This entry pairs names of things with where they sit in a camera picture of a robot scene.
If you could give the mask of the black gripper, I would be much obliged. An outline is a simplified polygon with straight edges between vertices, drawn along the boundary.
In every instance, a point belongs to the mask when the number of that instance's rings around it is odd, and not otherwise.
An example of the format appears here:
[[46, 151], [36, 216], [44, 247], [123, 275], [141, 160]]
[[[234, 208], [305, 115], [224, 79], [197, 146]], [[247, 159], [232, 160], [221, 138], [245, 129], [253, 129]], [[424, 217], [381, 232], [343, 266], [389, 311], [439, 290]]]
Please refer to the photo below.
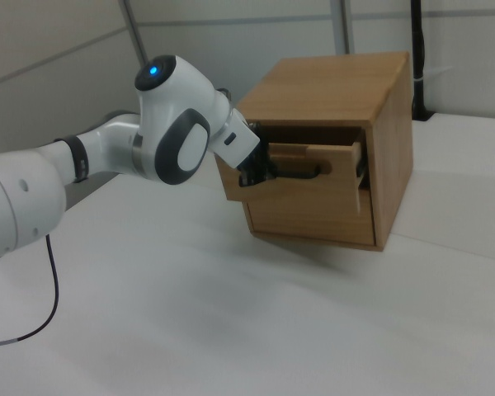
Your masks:
[[256, 184], [274, 179], [274, 163], [269, 154], [269, 143], [262, 135], [259, 122], [250, 123], [250, 130], [259, 138], [256, 148], [237, 166], [240, 171], [238, 184], [240, 187], [255, 186]]

